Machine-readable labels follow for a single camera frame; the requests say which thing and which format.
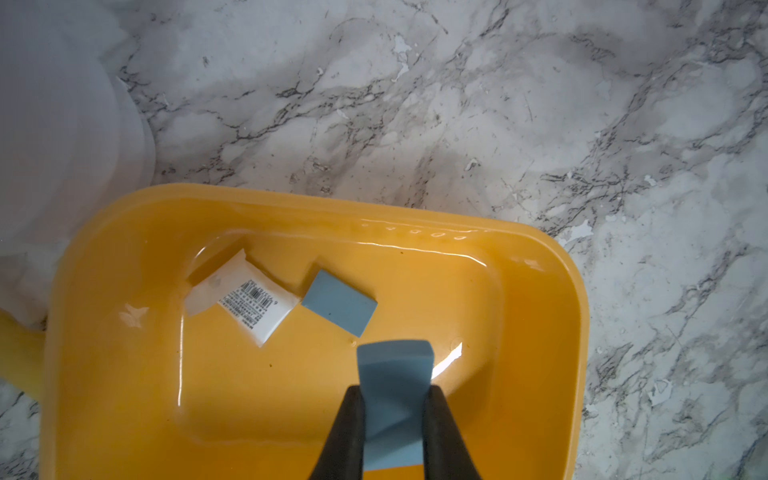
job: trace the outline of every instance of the yellow plastic basin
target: yellow plastic basin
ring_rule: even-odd
[[[302,296],[326,268],[379,302],[362,338],[298,306],[263,348],[190,288],[244,248]],[[306,478],[356,345],[427,339],[483,478],[573,472],[587,297],[516,223],[253,190],[152,187],[98,214],[56,276],[41,478]],[[423,478],[421,467],[366,478]]]

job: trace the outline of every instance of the marble countertop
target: marble countertop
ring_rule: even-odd
[[[71,3],[155,183],[557,238],[591,303],[576,478],[768,478],[765,1]],[[0,389],[0,478],[37,478],[38,420]]]

